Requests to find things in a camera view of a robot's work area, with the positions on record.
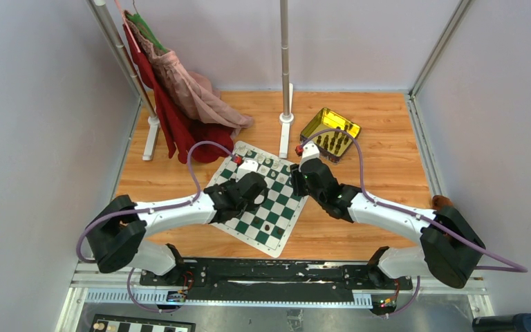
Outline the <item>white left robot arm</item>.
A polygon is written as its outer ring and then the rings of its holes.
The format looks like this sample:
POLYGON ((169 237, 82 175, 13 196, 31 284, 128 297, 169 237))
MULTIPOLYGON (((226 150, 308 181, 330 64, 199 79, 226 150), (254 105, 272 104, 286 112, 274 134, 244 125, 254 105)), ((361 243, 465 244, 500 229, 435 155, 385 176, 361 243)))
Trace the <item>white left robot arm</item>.
POLYGON ((138 268, 175 286, 184 277, 179 252, 171 244, 147 241, 148 236, 187 225, 225 223, 257 209, 256 200, 267 195, 268 185, 256 172, 209 186, 198 195, 168 201, 134 202, 121 195, 87 225, 80 241, 88 242, 91 263, 101 273, 138 268))

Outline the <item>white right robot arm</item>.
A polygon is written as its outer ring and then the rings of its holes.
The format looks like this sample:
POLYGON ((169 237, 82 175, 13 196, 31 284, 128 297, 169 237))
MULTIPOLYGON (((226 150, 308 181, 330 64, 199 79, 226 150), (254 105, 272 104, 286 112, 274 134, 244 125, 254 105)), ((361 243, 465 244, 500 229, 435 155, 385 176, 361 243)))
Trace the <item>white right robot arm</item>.
POLYGON ((294 194, 312 197, 334 219, 374 225, 416 243, 415 248, 383 247, 374 253, 367 279, 375 288, 425 273, 451 288, 464 288, 483 256, 478 249, 484 243, 451 205, 419 209, 379 199, 360 187, 338 183, 318 158, 292 164, 290 180, 294 194))

